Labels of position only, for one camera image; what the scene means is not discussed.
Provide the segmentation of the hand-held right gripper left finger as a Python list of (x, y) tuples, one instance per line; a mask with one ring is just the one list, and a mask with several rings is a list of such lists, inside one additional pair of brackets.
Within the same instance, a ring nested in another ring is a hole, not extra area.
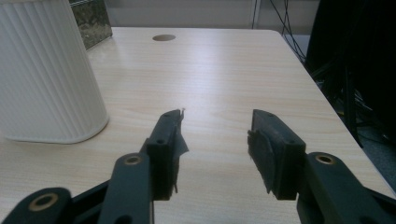
[(180, 109), (163, 113), (141, 148), (150, 159), (154, 201), (169, 201), (177, 191), (179, 159), (189, 151), (181, 133), (183, 119)]

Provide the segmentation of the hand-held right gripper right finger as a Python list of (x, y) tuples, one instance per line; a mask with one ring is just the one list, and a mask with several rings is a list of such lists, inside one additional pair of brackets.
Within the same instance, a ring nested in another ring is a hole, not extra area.
[(247, 144), (266, 191), (278, 200), (295, 200), (305, 142), (275, 114), (254, 109)]

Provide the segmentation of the black stand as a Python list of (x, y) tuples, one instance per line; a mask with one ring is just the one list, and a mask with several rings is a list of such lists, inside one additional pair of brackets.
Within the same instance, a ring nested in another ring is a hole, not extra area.
[(357, 102), (396, 145), (396, 0), (320, 0), (304, 63), (357, 137)]

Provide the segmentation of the white pleated lampshade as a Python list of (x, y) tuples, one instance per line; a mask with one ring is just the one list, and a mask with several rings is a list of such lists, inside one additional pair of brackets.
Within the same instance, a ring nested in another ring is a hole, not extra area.
[(0, 134), (74, 144), (108, 121), (68, 0), (0, 0)]

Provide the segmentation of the glass tank with gravel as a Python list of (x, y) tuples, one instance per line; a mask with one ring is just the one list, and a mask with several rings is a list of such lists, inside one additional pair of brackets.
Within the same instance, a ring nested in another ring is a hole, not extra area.
[(105, 0), (69, 0), (86, 49), (113, 35)]

